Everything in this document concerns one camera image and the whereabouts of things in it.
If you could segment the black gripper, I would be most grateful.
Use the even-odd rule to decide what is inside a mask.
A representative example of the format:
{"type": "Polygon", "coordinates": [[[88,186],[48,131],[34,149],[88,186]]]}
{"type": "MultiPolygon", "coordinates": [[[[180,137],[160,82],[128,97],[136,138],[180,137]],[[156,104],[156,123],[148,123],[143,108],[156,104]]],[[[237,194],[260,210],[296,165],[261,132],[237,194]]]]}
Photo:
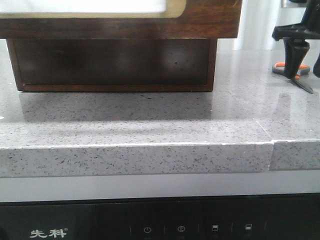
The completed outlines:
{"type": "Polygon", "coordinates": [[[320,1],[309,0],[300,23],[276,26],[272,33],[275,41],[283,39],[285,49],[284,76],[293,79],[310,49],[305,40],[320,39],[320,1]]]}

